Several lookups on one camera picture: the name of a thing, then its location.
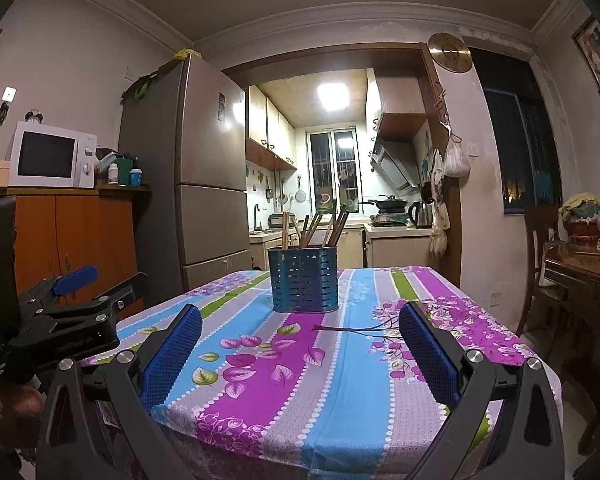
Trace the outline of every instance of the tablecloth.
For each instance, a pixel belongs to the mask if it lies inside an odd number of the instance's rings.
[[[520,365],[533,352],[428,267],[339,274],[337,311],[279,314],[268,273],[233,273],[123,320],[119,348],[90,362],[138,348],[195,304],[202,336],[152,416],[197,476],[403,479],[449,413],[400,338],[406,301],[422,300],[434,325],[495,363]],[[560,381],[547,373],[561,417]],[[474,446],[499,409],[490,403]]]

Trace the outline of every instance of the refrigerator sticker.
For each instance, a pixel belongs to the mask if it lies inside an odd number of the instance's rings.
[[[224,117],[226,115],[225,113],[225,105],[226,105],[226,98],[224,97],[224,94],[220,94],[220,96],[218,97],[218,121],[222,121],[224,123]]]

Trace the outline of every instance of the microwave window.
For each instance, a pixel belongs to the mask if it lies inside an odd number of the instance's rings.
[[[18,174],[23,176],[74,176],[75,139],[24,132]]]

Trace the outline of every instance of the human hand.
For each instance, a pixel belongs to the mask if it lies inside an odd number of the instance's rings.
[[[19,384],[0,388],[0,444],[17,449],[36,447],[45,401],[40,393]]]

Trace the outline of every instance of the wooden chair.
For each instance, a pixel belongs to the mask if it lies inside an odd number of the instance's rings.
[[[533,298],[549,306],[552,310],[552,321],[550,323],[551,343],[544,355],[544,360],[547,360],[554,349],[560,314],[562,312],[564,289],[560,285],[538,286],[538,281],[540,280],[544,244],[549,241],[549,229],[553,229],[554,233],[558,232],[558,206],[540,205],[526,207],[525,227],[527,256],[526,297],[516,335],[520,337],[524,330]]]

